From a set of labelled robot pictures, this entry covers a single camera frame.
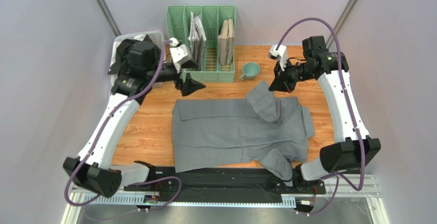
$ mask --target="green desk organizer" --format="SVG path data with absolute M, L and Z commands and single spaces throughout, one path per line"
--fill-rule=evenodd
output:
M 234 56 L 230 65 L 221 66 L 219 63 L 219 50 L 217 37 L 219 36 L 223 21 L 232 18 L 235 28 L 235 6 L 169 6 L 166 21 L 169 38 L 175 37 L 181 43 L 190 47 L 188 36 L 190 34 L 191 12 L 194 16 L 200 15 L 206 34 L 206 49 L 200 71 L 185 69 L 183 78 L 187 73 L 199 82 L 232 83 L 235 79 Z

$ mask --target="book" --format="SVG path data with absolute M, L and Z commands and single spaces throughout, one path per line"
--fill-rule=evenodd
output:
M 218 58 L 220 65 L 226 65 L 228 41 L 229 41 L 229 21 L 225 20 L 222 25 L 221 34 L 218 36 Z
M 200 70 L 202 68 L 203 58 L 205 53 L 206 34 L 205 34 L 205 29 L 203 28 L 202 25 L 202 21 L 198 15 L 194 18 L 194 24 L 196 26 L 196 31 L 199 36 L 199 45 L 197 51 L 198 54 L 197 54 L 197 59 L 195 59 L 195 62 L 198 64 L 197 70 Z
M 235 30 L 234 30 L 234 20 L 229 19 L 229 33 L 228 33 L 228 52 L 226 55 L 226 64 L 231 64 L 232 56 L 234 55 L 235 47 Z
M 198 50 L 199 50 L 199 35 L 196 31 L 195 21 L 194 21 L 194 14 L 191 12 L 191 24 L 190 24 L 190 35 L 188 36 L 188 40 L 190 41 L 190 48 L 191 48 L 191 57 L 193 61 L 196 63 L 197 56 L 198 56 Z

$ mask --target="gray shirt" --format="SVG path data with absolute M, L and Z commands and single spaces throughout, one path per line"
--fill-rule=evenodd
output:
M 176 172 L 259 161 L 283 180 L 307 160 L 314 127 L 296 97 L 274 98 L 265 81 L 246 99 L 178 100 L 172 140 Z

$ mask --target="cable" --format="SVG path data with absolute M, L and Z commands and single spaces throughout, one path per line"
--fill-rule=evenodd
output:
M 297 57 L 294 57 L 294 56 L 289 57 L 287 60 L 290 60 L 290 59 L 296 59 L 298 61 L 305 61 L 305 59 L 300 59 L 300 58 L 297 58 Z
M 132 213 L 135 213 L 135 212 L 138 212 L 138 209 L 136 209 L 136 210 L 131 210 L 131 211 L 125 212 L 125 213 L 120 214 L 120 215 L 117 215 L 117 216 L 112 216 L 112 217 L 108 217 L 108 218 L 102 218 L 102 219 L 99 219 L 99 218 L 94 218 L 94 217 L 89 216 L 89 215 L 87 214 L 87 212 L 84 211 L 84 217 L 87 218 L 87 219 L 90 219 L 90 220 L 105 221 L 105 220 L 114 220 L 114 219 L 120 218 L 120 217 L 125 216 L 125 215 L 128 215 L 128 214 L 132 214 Z
M 312 198 L 313 199 L 312 204 L 314 205 L 315 204 L 315 197 L 317 197 L 317 189 L 315 188 L 315 186 L 312 186 L 312 187 L 314 189 L 314 197 Z
M 168 180 L 168 179 L 175 179 L 175 180 L 177 180 L 179 182 L 179 187 L 177 188 L 177 191 L 176 191 L 175 195 L 170 200 L 168 200 L 165 204 L 163 204 L 163 205 L 161 205 L 161 206 L 159 206 L 157 208 L 148 209 L 148 210 L 146 210 L 146 209 L 144 209 L 144 210 L 143 209 L 131 210 L 131 211 L 122 213 L 122 214 L 117 215 L 117 216 L 112 216 L 112 217 L 103 218 L 103 219 L 91 217 L 85 211 L 84 212 L 84 217 L 86 217 L 87 219 L 90 219 L 90 220 L 105 221 L 105 220 L 117 219 L 117 218 L 120 218 L 122 216 L 125 216 L 125 215 L 128 215 L 128 214 L 132 214 L 132 213 L 135 213 L 135 212 L 139 212 L 139 211 L 150 212 L 150 211 L 160 210 L 160 209 L 164 208 L 165 206 L 169 205 L 171 202 L 173 202 L 177 198 L 179 193 L 181 192 L 182 181 L 181 181 L 181 179 L 179 177 L 176 177 L 176 176 L 167 176 L 167 177 L 164 177 L 164 178 L 160 178 L 160 179 L 156 179 L 156 180 L 152 180 L 152 181 L 148 181 L 148 182 L 140 182 L 140 183 L 132 184 L 133 186 L 142 186 L 142 185 L 149 185 L 149 184 L 153 184 L 153 183 L 157 183 L 157 182 L 161 183 L 162 180 Z
M 165 40 L 163 41 L 163 47 L 162 49 L 165 49 L 165 45 L 171 43 L 171 40 Z M 97 145 L 97 141 L 100 138 L 101 134 L 103 133 L 103 130 L 105 129 L 106 124 L 108 124 L 109 119 L 114 115 L 114 113 L 126 102 L 129 102 L 131 100 L 134 100 L 136 98 L 141 97 L 142 95 L 146 94 L 153 86 L 153 84 L 155 83 L 156 79 L 158 78 L 159 74 L 160 74 L 160 69 L 163 66 L 164 63 L 164 56 L 165 56 L 165 50 L 161 51 L 161 56 L 160 56 L 160 61 L 158 63 L 158 68 L 156 69 L 155 74 L 153 75 L 152 80 L 149 82 L 149 84 L 146 86 L 146 88 L 141 91 L 140 93 L 132 96 L 132 97 L 128 97 L 127 99 L 121 101 L 117 106 L 114 107 L 114 109 L 108 114 L 108 116 L 106 117 L 106 119 L 103 121 L 102 125 L 100 126 L 96 137 L 93 141 L 93 143 L 91 144 L 90 149 L 88 150 L 87 154 L 85 155 L 84 158 L 82 158 L 81 162 L 77 165 L 77 167 L 74 169 L 73 173 L 71 173 L 70 178 L 67 181 L 67 185 L 65 186 L 65 190 L 64 190 L 64 198 L 65 201 L 67 201 L 67 203 L 69 203 L 70 205 L 79 207 L 79 206 L 85 206 L 93 201 L 95 201 L 99 195 L 96 195 L 95 197 L 93 197 L 92 199 L 90 199 L 89 201 L 86 202 L 82 202 L 82 203 L 76 203 L 71 201 L 69 195 L 68 195 L 68 189 L 70 188 L 71 183 L 73 182 L 73 179 L 76 177 L 76 174 L 79 172 L 79 169 L 81 169 L 81 167 L 85 164 L 85 162 L 88 160 L 88 158 L 90 157 L 91 153 L 93 152 L 95 146 Z
M 343 78 L 343 72 L 342 72 L 342 53 L 340 51 L 339 38 L 337 37 L 337 34 L 334 32 L 334 29 L 331 27 L 331 25 L 329 25 L 329 23 L 327 23 L 326 21 L 324 21 L 324 20 L 322 20 L 320 18 L 317 18 L 317 17 L 304 18 L 302 20 L 297 21 L 293 25 L 291 25 L 291 27 L 284 33 L 284 35 L 282 36 L 281 40 L 277 44 L 276 50 L 279 49 L 279 46 L 282 44 L 282 42 L 284 41 L 284 39 L 287 36 L 287 34 L 291 31 L 291 29 L 293 29 L 294 27 L 296 27 L 300 23 L 303 23 L 303 22 L 306 22 L 306 21 L 317 21 L 317 22 L 323 23 L 329 29 L 329 31 L 331 31 L 332 36 L 333 36 L 334 41 L 335 41 L 335 46 L 337 48 L 338 69 L 339 69 L 340 83 L 342 85 L 342 90 L 343 90 L 343 93 L 345 95 L 345 100 L 346 100 L 347 108 L 349 110 L 350 118 L 352 120 L 352 124 L 353 124 L 353 127 L 355 129 L 356 136 L 358 137 L 358 142 L 360 144 L 360 155 L 361 155 L 360 183 L 359 183 L 358 187 L 356 187 L 350 180 L 346 180 L 346 181 L 356 191 L 361 191 L 361 189 L 363 188 L 363 185 L 364 185 L 364 168 L 366 166 L 366 160 L 365 160 L 366 153 L 364 151 L 364 142 L 363 142 L 363 139 L 361 138 L 361 133 L 360 133 L 360 129 L 358 127 L 358 124 L 356 123 L 356 118 L 355 118 L 355 114 L 353 112 L 352 103 L 350 101 L 350 97 L 349 97 L 349 94 L 348 94 L 348 91 L 347 91 L 347 88 L 346 88 L 346 85 L 345 85 L 345 81 L 344 81 L 344 78 Z M 343 174 L 339 173 L 339 175 L 342 178 L 346 179 L 346 177 Z
M 161 179 L 152 180 L 152 181 L 149 181 L 149 182 L 141 182 L 141 183 L 132 184 L 134 186 L 142 186 L 142 185 L 153 184 L 153 183 L 160 182 L 162 180 L 168 180 L 168 179 L 175 179 L 175 180 L 177 180 L 179 182 L 179 187 L 177 188 L 177 191 L 176 191 L 175 195 L 170 200 L 168 200 L 168 202 L 166 202 L 165 204 L 163 204 L 163 205 L 161 205 L 161 206 L 159 206 L 157 208 L 150 209 L 148 211 L 157 211 L 157 210 L 160 210 L 160 209 L 164 208 L 165 206 L 169 205 L 171 202 L 173 202 L 173 200 L 175 200 L 177 198 L 177 196 L 179 195 L 179 193 L 181 192 L 181 188 L 182 188 L 182 181 L 181 181 L 181 179 L 179 179 L 179 177 L 176 177 L 176 176 L 167 176 L 167 177 L 164 177 L 164 178 L 161 178 Z
M 335 183 L 335 189 L 332 192 L 332 196 L 329 199 L 328 203 L 323 208 L 321 208 L 319 211 L 316 211 L 316 212 L 313 212 L 313 213 L 305 213 L 305 212 L 297 211 L 296 210 L 296 214 L 302 214 L 302 215 L 305 215 L 305 216 L 311 216 L 311 215 L 318 215 L 318 214 L 322 213 L 323 211 L 325 211 L 325 209 L 327 209 L 331 205 L 332 201 L 334 201 L 335 194 L 337 193 L 337 189 L 339 188 L 340 178 L 336 174 L 335 174 L 335 176 L 337 177 L 337 183 Z

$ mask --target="gray wall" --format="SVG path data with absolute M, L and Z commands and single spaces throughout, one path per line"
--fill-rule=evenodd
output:
M 291 24 L 316 16 L 332 26 L 348 0 L 105 0 L 122 34 L 161 30 L 167 34 L 165 15 L 169 5 L 236 5 L 236 43 L 277 44 Z M 320 23 L 306 22 L 289 34 L 286 44 L 300 45 L 314 35 L 329 36 Z
M 0 0 L 0 222 L 59 223 L 66 156 L 108 99 L 114 37 L 94 0 Z
M 340 33 L 391 223 L 435 223 L 437 0 L 360 0 Z

